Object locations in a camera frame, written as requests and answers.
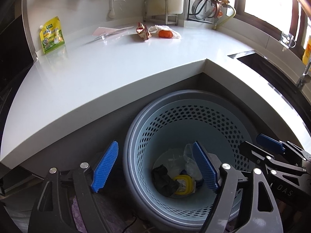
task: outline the trash can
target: trash can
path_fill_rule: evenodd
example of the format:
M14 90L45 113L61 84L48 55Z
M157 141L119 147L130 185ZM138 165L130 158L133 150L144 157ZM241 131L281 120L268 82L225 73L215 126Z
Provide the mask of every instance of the trash can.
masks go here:
M227 100L204 91L183 90L165 95L146 106L127 133L123 167L134 199L150 221L181 230L202 227L216 194L203 185L183 198L161 195L151 180L156 160L167 150L183 149L199 141L207 152L237 170L254 164L239 154L238 146L256 144L257 132L248 118ZM242 192L237 190L231 218L237 215Z

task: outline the window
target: window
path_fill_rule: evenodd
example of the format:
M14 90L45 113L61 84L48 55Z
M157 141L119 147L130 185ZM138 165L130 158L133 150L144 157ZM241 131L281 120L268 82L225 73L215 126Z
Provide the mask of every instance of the window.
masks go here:
M235 0L234 7L237 19L277 40L280 40L282 32L290 32L297 42L291 50L302 58L306 15L297 0Z
M292 8L293 0L245 0L244 11L288 33Z

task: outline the trash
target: trash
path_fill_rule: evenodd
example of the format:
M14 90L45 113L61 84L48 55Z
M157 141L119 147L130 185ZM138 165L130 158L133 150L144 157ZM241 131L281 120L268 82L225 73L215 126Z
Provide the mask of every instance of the trash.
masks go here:
M155 25L149 28L149 32L156 32L162 38L181 38L181 35L166 25Z
M174 194L188 195L195 192L195 181L189 175L178 175L173 180L179 182L179 188Z
M113 35L113 34L118 34L118 33L122 33L125 31L129 31L132 28L134 28L134 26L131 27L126 27L126 28L122 28L122 29L113 29L113 28L105 28L105 27L98 27L92 34L92 36L97 36L94 40L98 40L98 39L102 39L105 40L105 38L107 36Z
M43 26L40 26L40 29L40 39L44 54L65 44L58 17L47 21Z
M195 181L201 181L203 179L199 167L197 166L195 159L192 154L192 144L187 144L183 153L183 158L186 161L185 170L187 174L192 177Z
M151 178L158 192L166 197L170 197L179 188L179 182L170 178L167 174L167 168L163 165L151 171Z
M189 174L187 174L187 171L183 169L180 172L180 175L189 175ZM204 179L195 181L195 189L197 190L198 188L200 188L203 185L203 183L204 183Z
M151 37L150 32L148 31L147 26L142 23L138 23L138 27L136 28L137 34L144 40L148 40Z
M183 149L171 148L162 153L155 161L153 168L163 165L167 169L167 174L170 178L180 175L180 172L185 169L185 159L183 158Z

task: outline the faucet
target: faucet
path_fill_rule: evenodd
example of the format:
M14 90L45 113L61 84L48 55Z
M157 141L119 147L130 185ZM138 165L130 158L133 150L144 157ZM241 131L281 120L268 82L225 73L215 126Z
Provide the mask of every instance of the faucet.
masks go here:
M309 83L311 81L311 76L308 74L310 67L311 67L311 55L309 57L304 73L300 76L299 80L296 83L296 87L298 88L299 91L302 90L302 88L306 83Z

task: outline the clear plastic bag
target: clear plastic bag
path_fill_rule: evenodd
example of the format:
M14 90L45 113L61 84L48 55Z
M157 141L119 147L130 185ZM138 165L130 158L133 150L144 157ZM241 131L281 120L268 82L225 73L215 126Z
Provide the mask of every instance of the clear plastic bag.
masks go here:
M199 167L197 166L197 163L194 160L194 157L192 154L192 147L193 145L190 143L185 146L185 150L183 153L183 158L186 161L185 170L191 178L193 178L195 181L199 181L203 177L202 177Z
M164 165L167 168L167 174L170 178L179 175L185 167L182 148L169 149L164 152L154 163L153 169L160 165Z

